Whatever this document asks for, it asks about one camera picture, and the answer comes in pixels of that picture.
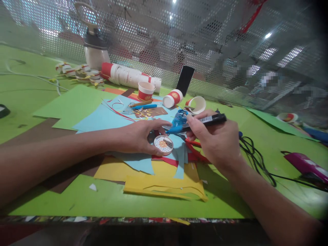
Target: white cable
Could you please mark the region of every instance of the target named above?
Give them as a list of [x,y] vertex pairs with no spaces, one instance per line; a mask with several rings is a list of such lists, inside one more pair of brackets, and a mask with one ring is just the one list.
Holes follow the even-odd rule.
[[10,69],[10,66],[9,66],[9,64],[8,64],[8,61],[9,61],[9,60],[15,60],[15,61],[19,62],[19,60],[16,60],[16,59],[7,59],[7,60],[5,61],[5,66],[6,66],[7,71],[9,71],[9,73],[0,73],[0,74],[6,74],[6,75],[10,75],[10,74],[11,74],[11,75],[30,76],[30,77],[34,77],[34,78],[37,78],[37,79],[43,80],[43,81],[45,81],[45,82],[48,82],[49,84],[52,84],[52,85],[56,86],[56,87],[57,87],[57,93],[58,93],[58,95],[61,95],[59,88],[62,88],[62,89],[64,89],[64,90],[67,90],[67,91],[68,91],[68,89],[66,89],[66,88],[64,88],[64,87],[62,87],[62,86],[59,85],[59,81],[58,81],[58,79],[55,79],[55,80],[56,80],[56,84],[55,84],[55,83],[52,83],[52,82],[49,81],[49,80],[53,80],[53,78],[50,78],[50,77],[47,77],[47,76],[42,76],[42,75],[33,75],[33,74],[25,74],[25,73],[16,73],[16,72],[13,72],[13,71]]

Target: left hand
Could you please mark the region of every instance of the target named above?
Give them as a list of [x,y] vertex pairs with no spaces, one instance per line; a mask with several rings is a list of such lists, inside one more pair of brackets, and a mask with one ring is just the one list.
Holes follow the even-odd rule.
[[152,130],[158,130],[162,135],[166,136],[165,129],[162,126],[172,126],[172,124],[165,120],[141,120],[117,128],[114,151],[162,156],[163,153],[147,140]]

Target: dark floor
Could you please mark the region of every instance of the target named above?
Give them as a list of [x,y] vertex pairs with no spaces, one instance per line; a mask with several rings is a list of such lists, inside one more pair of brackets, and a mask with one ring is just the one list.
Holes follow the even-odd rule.
[[270,245],[258,223],[239,224],[66,224],[48,226],[12,246]]

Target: yellow paper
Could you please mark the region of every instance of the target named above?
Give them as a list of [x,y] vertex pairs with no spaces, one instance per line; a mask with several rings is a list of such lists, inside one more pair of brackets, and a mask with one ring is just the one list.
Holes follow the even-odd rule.
[[179,223],[182,223],[182,224],[185,224],[185,225],[190,225],[190,222],[186,221],[186,220],[182,220],[182,219],[179,219],[179,218],[169,218],[170,220],[173,220],[173,221],[176,221],[176,222],[179,222]]
[[114,157],[105,157],[94,178],[125,182],[127,176],[143,177],[147,174],[136,171]]
[[153,164],[153,167],[155,167],[154,171],[156,169],[156,172],[159,172],[161,169],[165,175],[145,175],[143,177],[128,176],[126,178],[124,191],[136,192],[139,194],[149,194],[149,192],[158,191],[163,192],[163,195],[171,194],[176,197],[181,197],[180,194],[184,193],[193,193],[203,201],[208,201],[205,195],[203,182],[198,177],[197,169],[193,169],[191,163],[185,164],[184,166],[184,179],[173,178],[174,174],[170,168],[167,168],[167,163],[163,163],[162,166],[160,163],[156,163]]

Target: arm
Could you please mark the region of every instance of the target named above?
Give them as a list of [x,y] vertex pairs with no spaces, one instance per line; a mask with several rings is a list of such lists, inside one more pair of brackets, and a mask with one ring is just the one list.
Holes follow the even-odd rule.
[[167,121],[140,121],[102,131],[0,149],[0,207],[55,173],[106,151],[163,155],[147,141],[153,129],[165,134]]
[[250,206],[274,245],[309,245],[321,223],[281,195],[249,167],[239,148],[238,125],[227,121],[206,128],[198,119],[213,115],[206,111],[188,117],[190,140],[200,140],[205,156],[215,165]]

